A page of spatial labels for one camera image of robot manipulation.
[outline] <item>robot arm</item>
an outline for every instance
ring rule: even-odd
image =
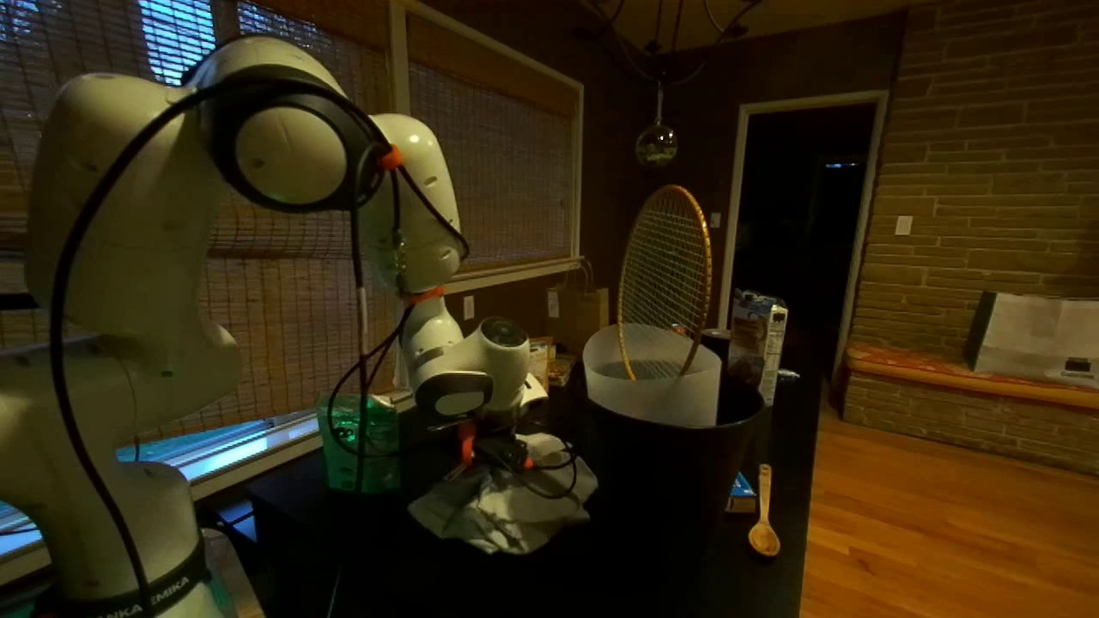
[[[237,343],[200,309],[216,207],[232,189],[287,213],[361,207],[363,265],[411,302],[399,340],[422,406],[448,414],[517,408],[527,380],[519,332],[486,326],[462,336],[445,304],[439,288],[462,268],[465,241],[435,138],[411,118],[358,114],[313,54],[279,36],[232,41],[187,88],[131,75],[66,84],[31,182],[28,284],[42,304],[63,297],[57,273],[66,272],[58,265],[73,253],[89,194],[165,111],[187,114],[155,130],[117,174],[58,302],[66,320],[95,332],[63,345],[73,374],[66,419],[83,430],[89,466],[63,430],[52,352],[0,352],[0,499],[52,527],[49,550],[68,601],[129,607],[136,591],[160,597],[200,555],[179,471],[122,464],[117,447],[237,385]],[[376,193],[384,170],[405,177],[399,193]],[[114,501],[81,466],[101,475]],[[182,593],[168,613],[213,607],[204,587]]]
[[[66,139],[86,138],[89,126],[136,135],[131,125],[141,114],[131,119],[131,107],[114,107],[117,97],[160,107],[187,91],[216,97],[174,119],[129,168],[68,288],[68,314],[81,326],[129,340],[150,374],[174,374],[168,385],[160,380],[172,396],[155,392],[150,398],[168,398],[179,411],[196,408],[228,392],[237,374],[228,372],[237,363],[232,332],[196,314],[193,297],[228,182],[250,203],[283,213],[361,209],[363,272],[384,290],[411,302],[399,345],[418,406],[445,414],[519,406],[530,379],[527,340],[517,336],[517,326],[465,336],[445,302],[445,284],[457,273],[466,242],[435,135],[402,114],[363,118],[343,98],[337,79],[288,41],[241,36],[213,50],[193,72],[188,88],[117,75],[111,88],[86,84],[57,114],[42,174],[73,174],[86,189],[123,139],[95,139],[102,147],[83,152],[92,160],[73,160]],[[81,193],[52,177],[34,186],[28,280],[39,297],[49,297]]]
[[[241,88],[241,98],[232,97],[207,111],[220,174],[257,207],[358,209],[358,262],[408,302],[399,345],[422,408],[439,414],[519,408],[530,380],[527,336],[509,324],[465,336],[445,302],[445,284],[457,273],[466,241],[435,135],[402,114],[361,118],[334,75],[300,58],[296,48],[271,64],[276,50],[244,46],[213,54],[196,72],[200,88],[257,79]],[[308,97],[313,84],[337,91],[337,104]]]

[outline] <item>brick wall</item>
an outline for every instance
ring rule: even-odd
[[[907,22],[853,336],[957,358],[982,288],[1099,296],[1096,0]]]
[[[844,419],[968,450],[1099,475],[1099,414],[853,374]]]

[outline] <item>wooden spoon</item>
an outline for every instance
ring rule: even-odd
[[[769,524],[769,486],[774,486],[774,466],[769,464],[758,464],[758,518],[756,524],[748,527],[748,545],[758,553],[758,555],[780,555],[785,543],[780,543],[780,532]]]

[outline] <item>green basket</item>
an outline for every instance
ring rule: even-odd
[[[358,398],[337,398],[334,411],[326,400],[316,411],[322,460],[326,460],[326,483],[334,491],[358,491],[358,495],[384,495],[402,486],[402,426],[399,411],[367,398],[367,439],[363,439],[363,471],[358,475]]]

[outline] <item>wooden handle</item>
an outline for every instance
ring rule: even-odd
[[[758,520],[769,520],[769,486],[774,486],[774,466],[769,464],[758,464]]]

